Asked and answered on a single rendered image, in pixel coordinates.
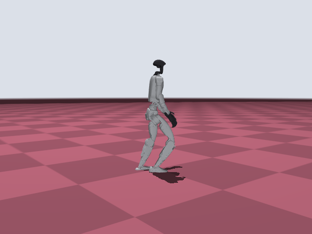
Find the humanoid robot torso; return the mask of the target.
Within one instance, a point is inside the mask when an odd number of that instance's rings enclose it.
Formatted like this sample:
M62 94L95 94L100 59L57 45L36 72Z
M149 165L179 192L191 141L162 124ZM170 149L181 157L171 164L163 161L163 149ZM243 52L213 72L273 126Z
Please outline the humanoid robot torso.
M158 115L157 104L155 104L155 102L159 103L160 100L156 99L156 83L155 83L156 77L161 77L161 76L159 74L152 76L150 79L150 84L149 84L148 101L152 102L152 104L150 104L149 108L147 108L147 111L146 111L146 117L149 120L151 120L150 116L152 114ZM162 83L162 90L163 90L163 85L164 84ZM162 91L161 91L161 93L162 93Z

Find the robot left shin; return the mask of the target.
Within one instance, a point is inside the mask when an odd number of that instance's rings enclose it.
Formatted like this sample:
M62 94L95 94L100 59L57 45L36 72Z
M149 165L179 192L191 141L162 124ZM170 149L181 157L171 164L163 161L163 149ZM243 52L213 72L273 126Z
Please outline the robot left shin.
M154 144L153 144L154 146ZM152 149L153 149L153 146L152 147L148 147L146 145L143 146L143 150L142 150L142 153L141 153L141 160L140 160L140 163L139 163L139 168L142 168L143 165L145 164L146 160L148 159Z

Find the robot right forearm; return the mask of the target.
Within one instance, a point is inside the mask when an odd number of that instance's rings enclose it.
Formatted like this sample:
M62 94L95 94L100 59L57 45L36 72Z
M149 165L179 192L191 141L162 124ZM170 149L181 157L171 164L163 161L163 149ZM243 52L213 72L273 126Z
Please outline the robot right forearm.
M165 101L164 101L164 96L163 94L159 94L159 105L161 106L161 109L163 111L163 113L167 113L168 115L170 114L170 111L168 110L166 104L165 104Z

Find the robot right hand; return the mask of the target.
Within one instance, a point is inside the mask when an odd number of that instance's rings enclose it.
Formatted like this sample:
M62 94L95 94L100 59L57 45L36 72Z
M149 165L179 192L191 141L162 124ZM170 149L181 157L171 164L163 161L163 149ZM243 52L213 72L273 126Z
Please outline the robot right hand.
M177 121L176 118L174 116L171 115L171 113L168 115L166 112L164 113L166 117L169 118L170 122L172 123L172 127L176 127L177 125Z

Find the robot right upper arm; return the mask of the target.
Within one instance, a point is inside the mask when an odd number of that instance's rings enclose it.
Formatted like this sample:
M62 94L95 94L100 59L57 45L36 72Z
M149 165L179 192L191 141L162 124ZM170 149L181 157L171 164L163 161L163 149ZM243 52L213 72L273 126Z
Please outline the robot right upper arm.
M159 100L159 94L161 94L162 91L163 77L156 77L155 83L156 83L156 99Z

